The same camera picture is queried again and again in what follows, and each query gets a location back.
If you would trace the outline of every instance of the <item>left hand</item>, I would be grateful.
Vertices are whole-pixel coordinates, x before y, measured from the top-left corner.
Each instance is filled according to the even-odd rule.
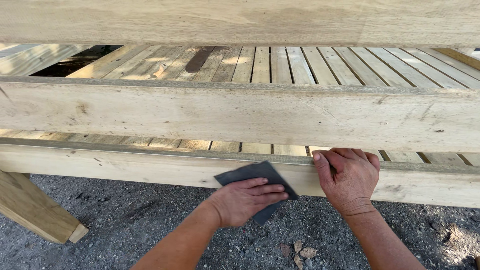
[[[258,211],[288,198],[281,184],[266,184],[265,178],[230,183],[215,191],[203,204],[219,215],[220,227],[242,226]]]

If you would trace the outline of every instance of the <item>wood grain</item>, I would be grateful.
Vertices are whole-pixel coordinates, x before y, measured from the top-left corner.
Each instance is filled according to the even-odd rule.
[[[310,157],[168,149],[0,138],[0,169],[219,188],[214,175],[268,160],[298,194],[324,196]],[[373,200],[480,206],[478,167],[380,163]]]
[[[474,48],[479,12],[476,0],[6,0],[0,37],[42,44]]]
[[[0,128],[480,152],[478,89],[14,76],[0,87]]]

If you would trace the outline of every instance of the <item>dirt ground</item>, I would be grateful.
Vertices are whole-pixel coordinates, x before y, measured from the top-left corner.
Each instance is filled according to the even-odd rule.
[[[171,232],[214,190],[53,175],[32,182],[90,232],[76,244],[51,244],[0,216],[0,266],[8,270],[125,270]],[[374,202],[427,269],[476,270],[480,209]],[[265,226],[220,229],[197,269],[297,269],[293,243],[318,250],[306,270],[369,269],[347,224],[324,197],[300,196]],[[291,247],[286,258],[279,244]]]

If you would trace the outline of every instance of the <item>right hand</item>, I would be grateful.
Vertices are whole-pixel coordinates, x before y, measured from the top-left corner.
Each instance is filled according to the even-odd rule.
[[[348,148],[316,150],[312,155],[320,186],[342,216],[375,211],[370,198],[380,171],[376,155]]]

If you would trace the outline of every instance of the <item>sandpaper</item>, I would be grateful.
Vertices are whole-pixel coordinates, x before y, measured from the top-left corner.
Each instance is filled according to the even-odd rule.
[[[221,185],[227,185],[232,182],[247,180],[251,178],[264,177],[268,179],[267,184],[283,185],[285,187],[285,192],[288,193],[287,199],[290,199],[290,200],[298,199],[298,195],[295,193],[292,187],[282,178],[280,174],[277,173],[275,168],[268,161],[253,163],[233,171],[224,172],[219,175],[215,175],[214,177]],[[275,210],[283,202],[284,201],[279,201],[277,203],[267,206],[263,210],[256,213],[252,217],[252,219],[255,220],[258,224],[264,225],[267,222],[267,220],[273,215]]]

